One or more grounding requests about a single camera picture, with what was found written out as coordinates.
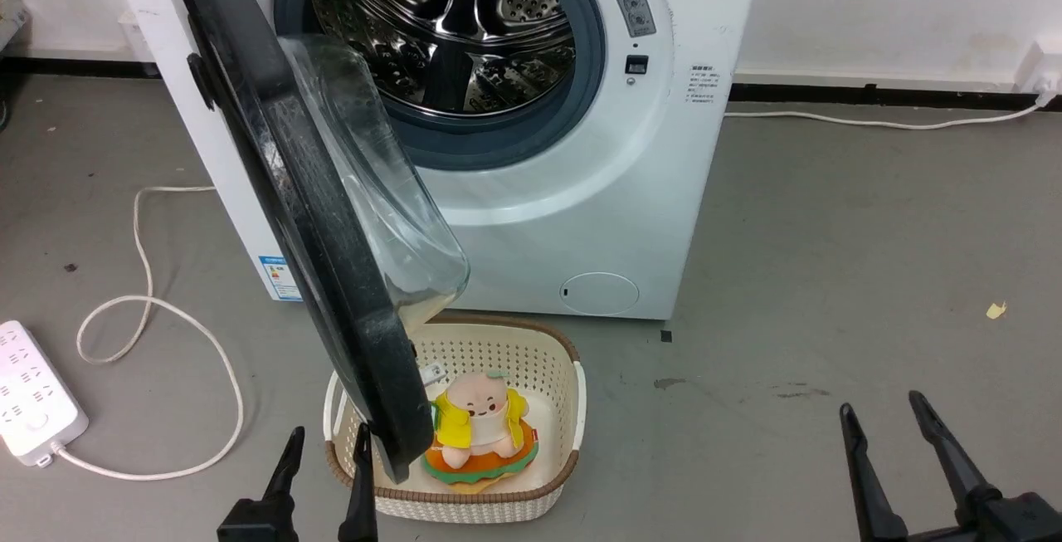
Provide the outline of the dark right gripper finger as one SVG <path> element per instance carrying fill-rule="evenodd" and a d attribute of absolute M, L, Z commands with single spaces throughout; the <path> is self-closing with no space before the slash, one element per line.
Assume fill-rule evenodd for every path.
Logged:
<path fill-rule="evenodd" d="M 933 410 L 929 399 L 922 392 L 910 391 L 908 402 L 913 409 L 919 431 L 937 454 L 956 509 L 975 510 L 981 503 L 1001 499 L 1003 493 L 997 486 L 987 481 L 958 437 L 953 435 L 943 418 Z"/>
<path fill-rule="evenodd" d="M 860 542 L 906 542 L 907 526 L 884 493 L 860 419 L 850 403 L 842 403 L 839 414 Z"/>

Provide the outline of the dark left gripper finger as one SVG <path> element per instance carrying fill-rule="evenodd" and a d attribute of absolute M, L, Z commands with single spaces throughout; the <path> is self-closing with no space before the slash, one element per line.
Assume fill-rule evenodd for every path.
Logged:
<path fill-rule="evenodd" d="M 290 503 L 293 499 L 291 488 L 296 475 L 299 474 L 304 440 L 306 440 L 304 427 L 292 429 L 280 454 L 280 459 L 278 459 L 268 486 L 266 486 L 266 493 L 262 494 L 262 499 L 266 503 Z"/>
<path fill-rule="evenodd" d="M 348 513 L 338 529 L 338 542 L 378 542 L 372 433 L 364 423 L 358 426 L 352 460 Z"/>

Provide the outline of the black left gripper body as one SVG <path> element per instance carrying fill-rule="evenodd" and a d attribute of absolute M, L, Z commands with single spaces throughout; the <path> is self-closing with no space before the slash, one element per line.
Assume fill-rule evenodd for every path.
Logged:
<path fill-rule="evenodd" d="M 217 527 L 217 542 L 299 542 L 292 498 L 241 498 Z"/>

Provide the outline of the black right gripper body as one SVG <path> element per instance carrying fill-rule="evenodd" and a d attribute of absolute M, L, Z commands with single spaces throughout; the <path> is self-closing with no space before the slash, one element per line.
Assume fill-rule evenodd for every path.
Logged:
<path fill-rule="evenodd" d="M 956 526 L 910 535 L 909 542 L 1062 542 L 1062 511 L 1032 491 L 1004 497 L 980 486 L 955 516 Z"/>

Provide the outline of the black round washing machine door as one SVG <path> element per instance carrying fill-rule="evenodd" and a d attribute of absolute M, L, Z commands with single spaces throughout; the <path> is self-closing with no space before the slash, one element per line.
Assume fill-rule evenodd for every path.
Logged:
<path fill-rule="evenodd" d="M 387 117 L 369 63 L 277 36 L 255 0 L 181 0 L 187 65 L 219 111 L 335 375 L 401 484 L 435 430 L 411 340 L 470 262 Z"/>

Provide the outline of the white front-load washing machine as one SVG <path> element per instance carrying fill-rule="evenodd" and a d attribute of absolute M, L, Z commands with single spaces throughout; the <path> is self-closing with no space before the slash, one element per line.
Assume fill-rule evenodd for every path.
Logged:
<path fill-rule="evenodd" d="M 455 307 L 674 312 L 752 0 L 255 0 L 277 36 L 369 63 L 391 125 L 472 264 Z M 126 0 L 251 262 L 282 256 L 181 0 Z"/>

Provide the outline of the pink plush doll yellow jacket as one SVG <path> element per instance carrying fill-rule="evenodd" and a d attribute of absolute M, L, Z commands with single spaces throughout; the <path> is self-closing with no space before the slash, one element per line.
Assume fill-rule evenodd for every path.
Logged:
<path fill-rule="evenodd" d="M 429 477 L 474 496 L 515 477 L 538 455 L 527 399 L 496 371 L 462 374 L 432 402 L 435 439 L 422 455 Z"/>

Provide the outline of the cream perforated laundry basket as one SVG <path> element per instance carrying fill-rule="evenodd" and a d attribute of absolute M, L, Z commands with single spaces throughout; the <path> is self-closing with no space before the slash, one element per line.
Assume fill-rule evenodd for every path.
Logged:
<path fill-rule="evenodd" d="M 429 477 L 422 465 L 422 455 L 432 443 L 399 482 L 386 473 L 382 452 L 374 451 L 378 511 L 463 525 L 501 525 L 545 515 L 572 475 L 587 425 L 587 376 L 572 341 L 560 331 L 511 316 L 441 315 L 415 331 L 412 342 L 432 427 L 432 402 L 456 377 L 496 369 L 529 402 L 527 421 L 538 433 L 538 455 L 515 477 L 463 496 Z M 352 399 L 331 376 L 324 402 L 324 447 L 343 486 L 353 484 L 352 454 L 361 423 Z"/>

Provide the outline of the blue energy label sticker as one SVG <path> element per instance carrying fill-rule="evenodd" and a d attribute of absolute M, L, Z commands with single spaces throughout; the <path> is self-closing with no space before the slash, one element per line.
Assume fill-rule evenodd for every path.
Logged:
<path fill-rule="evenodd" d="M 295 274 L 282 256 L 258 256 L 270 297 L 280 301 L 303 301 Z"/>

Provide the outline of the white power strip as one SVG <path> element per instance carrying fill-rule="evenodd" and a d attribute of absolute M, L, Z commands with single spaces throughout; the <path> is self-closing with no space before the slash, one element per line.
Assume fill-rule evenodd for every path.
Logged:
<path fill-rule="evenodd" d="M 24 465 L 49 465 L 90 425 L 33 334 L 0 323 L 0 439 Z"/>

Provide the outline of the white wall plug adapter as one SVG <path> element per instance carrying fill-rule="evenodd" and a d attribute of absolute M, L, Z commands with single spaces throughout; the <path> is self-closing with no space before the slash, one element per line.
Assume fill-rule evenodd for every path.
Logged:
<path fill-rule="evenodd" d="M 1062 37 L 1040 38 L 1029 46 L 1014 73 L 1012 91 L 1048 102 L 1062 95 Z"/>

